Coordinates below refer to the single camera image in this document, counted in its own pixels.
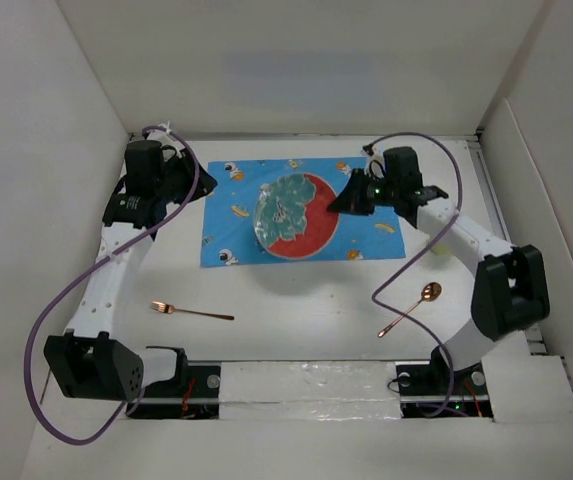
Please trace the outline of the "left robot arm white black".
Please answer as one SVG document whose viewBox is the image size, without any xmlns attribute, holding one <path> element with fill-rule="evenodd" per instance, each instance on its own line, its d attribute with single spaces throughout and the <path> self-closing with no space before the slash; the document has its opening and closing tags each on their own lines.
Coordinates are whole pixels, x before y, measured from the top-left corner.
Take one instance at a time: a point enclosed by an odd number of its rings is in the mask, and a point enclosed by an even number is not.
<svg viewBox="0 0 573 480">
<path fill-rule="evenodd" d="M 188 387 L 183 349 L 129 348 L 119 335 L 141 264 L 158 231 L 188 203 L 217 185 L 194 152 L 168 125 L 144 128 L 128 143 L 125 173 L 102 216 L 99 268 L 61 335 L 51 335 L 44 356 L 64 396 L 132 403 L 144 389 L 178 396 Z"/>
</svg>

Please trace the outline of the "copper fork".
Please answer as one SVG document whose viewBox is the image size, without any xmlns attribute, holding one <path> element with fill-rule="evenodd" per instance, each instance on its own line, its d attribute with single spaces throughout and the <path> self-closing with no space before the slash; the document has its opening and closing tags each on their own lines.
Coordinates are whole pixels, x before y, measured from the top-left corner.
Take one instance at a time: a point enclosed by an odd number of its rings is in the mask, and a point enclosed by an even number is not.
<svg viewBox="0 0 573 480">
<path fill-rule="evenodd" d="M 190 310 L 190 309 L 182 309 L 182 308 L 178 308 L 172 304 L 159 302 L 159 301 L 151 302 L 149 304 L 149 308 L 154 310 L 155 312 L 158 312 L 161 314 L 182 313 L 182 314 L 189 314 L 189 315 L 197 315 L 197 316 L 202 316 L 202 317 L 214 318 L 214 319 L 224 320 L 224 321 L 234 321 L 235 320 L 235 317 L 233 315 L 202 312 L 202 311 L 196 311 L 196 310 Z"/>
</svg>

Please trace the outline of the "blue space print cloth placemat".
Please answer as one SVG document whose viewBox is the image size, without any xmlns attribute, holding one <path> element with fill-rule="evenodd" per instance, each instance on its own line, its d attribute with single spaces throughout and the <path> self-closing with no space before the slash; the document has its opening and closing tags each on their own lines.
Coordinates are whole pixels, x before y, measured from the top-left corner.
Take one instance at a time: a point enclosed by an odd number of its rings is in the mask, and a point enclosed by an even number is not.
<svg viewBox="0 0 573 480">
<path fill-rule="evenodd" d="M 332 214 L 327 205 L 343 190 L 357 157 L 215 161 L 207 171 L 216 181 L 205 201 L 200 264 L 203 267 L 307 261 L 380 260 L 405 256 L 397 215 L 379 207 L 371 216 Z M 291 175 L 307 177 L 315 197 L 302 210 L 305 229 L 288 240 L 257 238 L 253 214 L 271 184 L 286 186 Z"/>
</svg>

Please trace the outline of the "red and teal plate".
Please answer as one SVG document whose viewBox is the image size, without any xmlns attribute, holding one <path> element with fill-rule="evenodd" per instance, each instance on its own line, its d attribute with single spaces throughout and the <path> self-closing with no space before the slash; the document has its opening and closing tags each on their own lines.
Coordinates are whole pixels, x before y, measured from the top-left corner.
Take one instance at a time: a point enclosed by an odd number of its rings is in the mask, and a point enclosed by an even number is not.
<svg viewBox="0 0 573 480">
<path fill-rule="evenodd" d="M 262 185 L 252 216 L 259 245 L 289 261 L 320 253 L 339 227 L 339 215 L 328 210 L 335 199 L 333 187 L 313 173 L 288 174 Z"/>
</svg>

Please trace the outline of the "copper spoon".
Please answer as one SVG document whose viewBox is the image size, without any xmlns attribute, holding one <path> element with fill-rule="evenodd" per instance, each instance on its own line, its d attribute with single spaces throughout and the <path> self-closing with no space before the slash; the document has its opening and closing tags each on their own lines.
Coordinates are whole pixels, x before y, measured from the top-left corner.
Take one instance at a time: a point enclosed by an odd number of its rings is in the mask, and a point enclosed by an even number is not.
<svg viewBox="0 0 573 480">
<path fill-rule="evenodd" d="M 377 334 L 378 338 L 386 336 L 403 318 L 405 315 L 413 312 L 420 304 L 435 301 L 442 293 L 442 286 L 438 282 L 430 282 L 422 289 L 420 298 L 412 304 L 406 311 L 399 314 L 398 317 L 389 323 L 386 327 L 380 330 Z"/>
</svg>

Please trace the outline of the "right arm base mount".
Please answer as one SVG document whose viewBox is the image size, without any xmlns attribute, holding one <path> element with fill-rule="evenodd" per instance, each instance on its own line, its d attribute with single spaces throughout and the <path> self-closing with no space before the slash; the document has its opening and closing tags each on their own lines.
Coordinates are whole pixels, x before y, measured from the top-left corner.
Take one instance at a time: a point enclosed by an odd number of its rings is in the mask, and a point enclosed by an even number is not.
<svg viewBox="0 0 573 480">
<path fill-rule="evenodd" d="M 399 395 L 403 418 L 494 416 L 482 363 L 452 370 L 439 347 L 428 360 L 396 362 L 387 387 Z"/>
</svg>

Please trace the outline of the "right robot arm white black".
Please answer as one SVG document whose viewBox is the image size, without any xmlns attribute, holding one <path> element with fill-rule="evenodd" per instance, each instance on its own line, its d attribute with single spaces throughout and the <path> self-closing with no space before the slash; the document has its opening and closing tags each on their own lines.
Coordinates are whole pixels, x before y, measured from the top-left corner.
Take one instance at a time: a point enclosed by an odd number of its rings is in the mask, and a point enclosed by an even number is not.
<svg viewBox="0 0 573 480">
<path fill-rule="evenodd" d="M 437 392 L 449 394 L 500 340 L 549 316 L 543 255 L 532 245 L 518 247 L 497 237 L 463 215 L 440 187 L 426 185 L 414 149 L 388 149 L 383 161 L 380 177 L 353 170 L 327 209 L 368 216 L 378 206 L 390 207 L 443 244 L 473 276 L 469 320 L 431 354 L 428 381 Z"/>
</svg>

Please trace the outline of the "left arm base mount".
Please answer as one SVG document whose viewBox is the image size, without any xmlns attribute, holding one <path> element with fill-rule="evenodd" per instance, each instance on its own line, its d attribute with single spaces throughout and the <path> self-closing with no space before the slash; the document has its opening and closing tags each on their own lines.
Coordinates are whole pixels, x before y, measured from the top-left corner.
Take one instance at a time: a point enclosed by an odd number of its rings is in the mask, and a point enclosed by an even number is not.
<svg viewBox="0 0 573 480">
<path fill-rule="evenodd" d="M 189 363 L 185 379 L 149 385 L 125 415 L 140 420 L 214 420 L 220 410 L 220 363 Z"/>
</svg>

